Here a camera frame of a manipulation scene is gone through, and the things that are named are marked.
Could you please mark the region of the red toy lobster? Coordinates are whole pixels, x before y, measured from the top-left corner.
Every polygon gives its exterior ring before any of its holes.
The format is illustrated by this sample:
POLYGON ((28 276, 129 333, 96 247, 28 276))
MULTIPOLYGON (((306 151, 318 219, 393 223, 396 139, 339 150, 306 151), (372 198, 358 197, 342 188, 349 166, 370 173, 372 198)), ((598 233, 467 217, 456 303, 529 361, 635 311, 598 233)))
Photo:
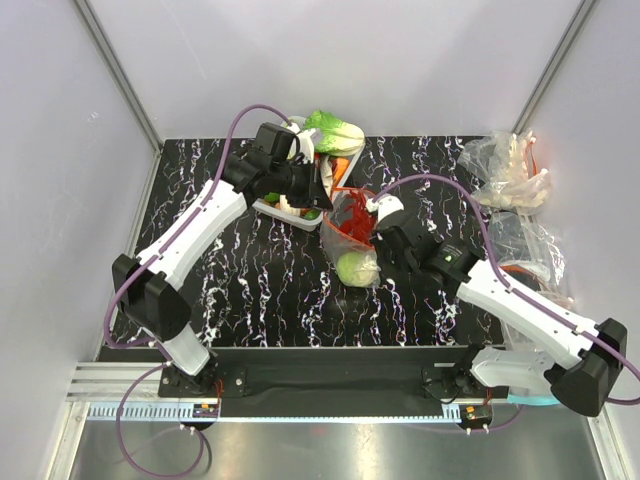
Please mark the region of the red toy lobster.
POLYGON ((367 197, 360 191, 348 193, 348 205, 345 208, 347 218, 339 223, 339 230, 357 242, 370 244, 375 219, 366 209, 367 197))

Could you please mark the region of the clear zip bag orange zipper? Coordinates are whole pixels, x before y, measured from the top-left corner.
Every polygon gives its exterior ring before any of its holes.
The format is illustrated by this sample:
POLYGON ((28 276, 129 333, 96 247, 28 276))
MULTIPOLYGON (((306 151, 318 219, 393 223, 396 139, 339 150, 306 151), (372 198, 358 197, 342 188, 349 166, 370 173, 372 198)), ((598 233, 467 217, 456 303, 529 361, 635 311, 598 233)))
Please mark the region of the clear zip bag orange zipper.
POLYGON ((369 245, 362 244, 339 230, 339 223, 347 218, 345 208, 348 205, 348 193, 350 191, 360 191, 364 193, 367 200, 374 196, 369 190, 361 188, 336 187, 333 190, 331 197, 333 209, 325 214, 321 223, 320 240, 327 259, 335 270, 339 257, 351 251, 371 252, 374 253, 377 258, 375 248, 371 242, 369 245))

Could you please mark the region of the round green cabbage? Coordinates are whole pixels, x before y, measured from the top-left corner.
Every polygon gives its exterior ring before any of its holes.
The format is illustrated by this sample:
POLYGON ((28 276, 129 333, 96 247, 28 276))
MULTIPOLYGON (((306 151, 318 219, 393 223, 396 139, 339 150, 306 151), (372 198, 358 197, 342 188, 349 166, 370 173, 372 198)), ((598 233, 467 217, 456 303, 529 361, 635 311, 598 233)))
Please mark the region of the round green cabbage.
POLYGON ((341 255, 336 272, 341 282, 349 287, 373 288, 379 284, 377 258, 371 252, 351 251, 341 255))

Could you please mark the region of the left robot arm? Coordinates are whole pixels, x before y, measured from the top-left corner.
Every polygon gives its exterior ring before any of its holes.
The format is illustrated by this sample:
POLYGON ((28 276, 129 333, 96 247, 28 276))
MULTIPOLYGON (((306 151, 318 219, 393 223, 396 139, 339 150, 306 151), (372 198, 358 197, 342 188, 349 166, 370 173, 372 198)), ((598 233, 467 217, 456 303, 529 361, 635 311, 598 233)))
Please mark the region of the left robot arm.
POLYGON ((110 307, 149 334, 193 395, 208 394, 216 372, 180 293, 186 277, 223 230, 270 193, 285 196, 295 208, 332 209, 315 160, 322 139, 318 128, 262 124, 253 141, 224 156, 216 176, 158 240, 136 257, 122 254, 114 261, 110 307))

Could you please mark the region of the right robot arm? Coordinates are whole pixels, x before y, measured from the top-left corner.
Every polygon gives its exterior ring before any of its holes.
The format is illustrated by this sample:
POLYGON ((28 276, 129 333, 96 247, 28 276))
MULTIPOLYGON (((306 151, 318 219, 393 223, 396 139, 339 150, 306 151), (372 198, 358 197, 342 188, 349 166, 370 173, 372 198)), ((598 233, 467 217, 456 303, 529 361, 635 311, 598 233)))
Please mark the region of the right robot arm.
POLYGON ((440 377, 445 396, 486 388, 550 395, 586 417, 600 414, 622 369, 627 329, 614 319, 576 315, 492 266, 461 240, 439 241, 399 208, 379 211, 371 242, 381 273, 411 287, 446 293, 499 318, 535 350, 473 344, 440 377))

